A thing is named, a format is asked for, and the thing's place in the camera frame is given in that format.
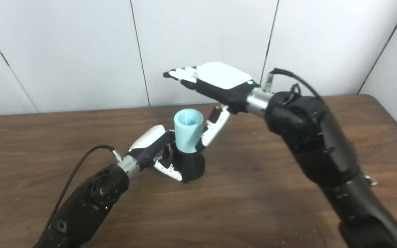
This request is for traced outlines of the white and black right hand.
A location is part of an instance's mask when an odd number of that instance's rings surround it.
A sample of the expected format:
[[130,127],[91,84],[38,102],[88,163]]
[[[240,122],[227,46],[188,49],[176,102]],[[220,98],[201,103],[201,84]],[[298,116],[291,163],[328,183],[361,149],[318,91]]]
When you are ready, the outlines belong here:
[[197,151],[203,151],[212,143],[231,115],[247,112],[249,94],[260,87],[249,74],[221,62],[172,69],[164,72],[163,77],[220,103],[206,121],[195,145]]

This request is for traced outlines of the white and black left hand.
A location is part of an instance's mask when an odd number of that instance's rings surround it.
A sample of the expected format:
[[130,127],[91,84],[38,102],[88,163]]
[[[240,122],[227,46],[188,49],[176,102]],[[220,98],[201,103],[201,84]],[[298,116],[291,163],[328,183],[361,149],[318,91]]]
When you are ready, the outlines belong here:
[[163,125],[156,125],[140,136],[131,145],[126,155],[136,161],[140,171],[145,168],[154,168],[177,182],[182,182],[181,172],[170,161],[174,144],[175,131],[165,129]]

